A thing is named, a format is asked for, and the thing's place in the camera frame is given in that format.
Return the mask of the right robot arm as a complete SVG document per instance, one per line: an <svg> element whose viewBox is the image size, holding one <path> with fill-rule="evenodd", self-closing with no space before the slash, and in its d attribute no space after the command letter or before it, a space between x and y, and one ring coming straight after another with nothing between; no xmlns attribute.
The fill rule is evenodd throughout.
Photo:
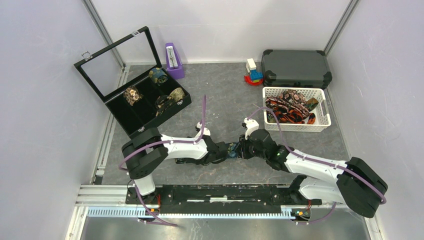
<svg viewBox="0 0 424 240"><path fill-rule="evenodd" d="M257 157L274 170L304 176L288 191L295 204L307 199L342 203L363 217L373 218L388 190L387 183L361 158L343 161L305 154L277 144L265 129L254 130L249 136L242 134L236 151L243 159Z"/></svg>

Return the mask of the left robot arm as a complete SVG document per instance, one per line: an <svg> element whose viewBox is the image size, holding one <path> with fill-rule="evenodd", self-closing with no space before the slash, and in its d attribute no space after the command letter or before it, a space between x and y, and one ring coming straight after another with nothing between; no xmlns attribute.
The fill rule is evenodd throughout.
<svg viewBox="0 0 424 240"><path fill-rule="evenodd" d="M127 171L145 204L157 198L153 171L165 160L177 164L218 164L231 158L233 143L214 142L207 129L195 137L172 137L161 134L157 128L140 132L121 148L124 157L119 167Z"/></svg>

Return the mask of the blue yellow patterned tie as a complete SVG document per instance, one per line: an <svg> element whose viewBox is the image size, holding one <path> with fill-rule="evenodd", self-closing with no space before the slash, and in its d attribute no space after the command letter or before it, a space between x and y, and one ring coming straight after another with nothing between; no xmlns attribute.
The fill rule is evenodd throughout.
<svg viewBox="0 0 424 240"><path fill-rule="evenodd" d="M241 157L241 154L238 151L239 145L239 142L230 142L226 144L228 159L237 159Z"/></svg>

